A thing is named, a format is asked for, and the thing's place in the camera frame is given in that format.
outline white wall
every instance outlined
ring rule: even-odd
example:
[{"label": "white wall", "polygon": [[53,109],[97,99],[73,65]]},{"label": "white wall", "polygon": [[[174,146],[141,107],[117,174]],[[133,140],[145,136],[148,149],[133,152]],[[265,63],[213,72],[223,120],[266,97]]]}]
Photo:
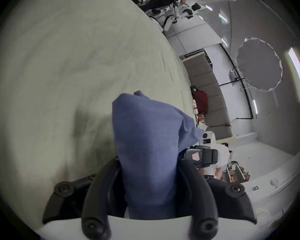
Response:
[{"label": "white wall", "polygon": [[236,58],[238,48],[244,38],[257,37],[268,42],[281,59],[283,67],[282,81],[272,92],[262,92],[250,88],[256,100],[259,114],[252,120],[252,128],[258,133],[258,139],[265,144],[296,154],[300,150],[300,103],[290,76],[287,52],[290,47],[300,51],[300,35],[290,29],[266,6],[257,0],[236,0],[230,3],[232,42],[230,54]]},{"label": "white wall", "polygon": [[268,174],[293,157],[284,151],[258,141],[236,148],[232,148],[231,143],[229,143],[229,149],[233,151],[231,160],[237,161],[245,172],[249,172],[250,180]]},{"label": "white wall", "polygon": [[[213,63],[213,73],[218,83],[221,85],[230,82],[228,74],[232,65],[220,45],[206,47],[205,51]],[[232,84],[222,86],[221,91],[228,109],[233,135],[238,136],[251,132],[251,120],[236,119],[250,117],[247,99],[244,92],[241,91],[240,82],[233,86]]]},{"label": "white wall", "polygon": [[[280,57],[283,76],[278,87],[272,92],[250,88],[259,111],[251,125],[261,142],[295,155],[300,150],[300,103],[291,78],[287,52],[290,47],[295,47],[300,53],[300,30],[296,23],[277,0],[197,1],[213,8],[212,12],[205,11],[201,15],[228,42],[233,58],[236,58],[244,39],[249,37],[268,42]],[[219,12],[230,19],[228,24],[220,22]]]},{"label": "white wall", "polygon": [[216,32],[198,15],[180,19],[166,33],[168,41],[178,56],[221,43]]}]

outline label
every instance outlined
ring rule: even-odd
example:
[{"label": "label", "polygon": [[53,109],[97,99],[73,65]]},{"label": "label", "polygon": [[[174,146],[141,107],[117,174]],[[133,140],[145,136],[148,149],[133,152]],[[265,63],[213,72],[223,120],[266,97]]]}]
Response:
[{"label": "label", "polygon": [[196,160],[196,161],[199,161],[200,160],[200,157],[199,157],[199,153],[194,153],[192,154],[192,160]]}]

